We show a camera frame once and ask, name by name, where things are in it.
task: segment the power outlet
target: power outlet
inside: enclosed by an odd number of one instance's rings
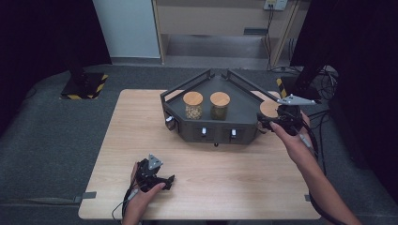
[[[286,8],[288,0],[266,0],[264,4],[264,10],[273,10],[283,11]]]

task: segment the black curtain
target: black curtain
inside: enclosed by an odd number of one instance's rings
[[[0,134],[38,81],[111,64],[91,0],[3,0],[0,32]]]
[[[398,202],[397,22],[395,0],[313,0],[291,65],[321,58],[337,70],[332,116],[352,158]]]

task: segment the glass jar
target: glass jar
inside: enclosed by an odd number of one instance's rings
[[[185,115],[188,119],[200,119],[202,117],[203,96],[199,92],[188,92],[183,98],[185,102]]]
[[[213,120],[225,120],[230,97],[224,92],[216,92],[210,96],[210,116]]]

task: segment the person's left hand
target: person's left hand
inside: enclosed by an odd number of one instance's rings
[[[134,168],[131,172],[130,181],[133,182],[135,172],[137,171],[138,164],[135,163]],[[138,193],[128,202],[126,207],[125,216],[123,217],[123,225],[136,225],[143,216],[149,203],[153,200],[157,193],[159,193],[166,184],[160,183],[150,189],[148,192],[143,192],[138,187]]]

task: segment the hazard tape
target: hazard tape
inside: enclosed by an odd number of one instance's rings
[[[103,88],[103,85],[105,85],[106,79],[108,79],[108,75],[103,75],[102,79],[99,83],[99,86],[97,87],[97,91],[94,95],[61,95],[62,99],[94,99],[97,98],[100,95],[100,91]]]
[[[286,89],[284,89],[284,85],[282,83],[281,78],[278,78],[276,80],[276,83],[278,84],[279,91],[281,92],[281,98],[286,98],[287,97],[287,92],[286,92]]]

